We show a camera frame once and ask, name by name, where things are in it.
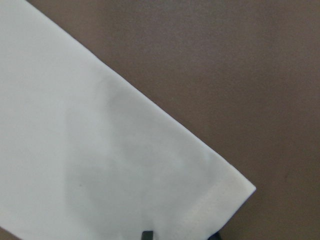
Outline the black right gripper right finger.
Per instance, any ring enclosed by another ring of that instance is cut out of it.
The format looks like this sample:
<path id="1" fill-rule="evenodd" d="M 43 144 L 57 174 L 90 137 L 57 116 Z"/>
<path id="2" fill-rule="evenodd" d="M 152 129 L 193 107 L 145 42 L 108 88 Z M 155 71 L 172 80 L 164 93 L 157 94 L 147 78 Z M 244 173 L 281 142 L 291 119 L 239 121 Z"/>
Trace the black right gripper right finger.
<path id="1" fill-rule="evenodd" d="M 219 232 L 214 233 L 209 237 L 209 240 L 221 240 L 221 235 Z"/>

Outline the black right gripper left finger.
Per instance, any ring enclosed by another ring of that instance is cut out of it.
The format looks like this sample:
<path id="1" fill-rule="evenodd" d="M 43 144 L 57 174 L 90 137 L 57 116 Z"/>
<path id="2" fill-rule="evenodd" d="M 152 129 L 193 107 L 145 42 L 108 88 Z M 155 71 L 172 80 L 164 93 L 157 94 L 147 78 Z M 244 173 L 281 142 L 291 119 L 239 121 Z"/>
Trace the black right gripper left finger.
<path id="1" fill-rule="evenodd" d="M 153 240 L 153 231 L 145 230 L 141 234 L 141 240 Z"/>

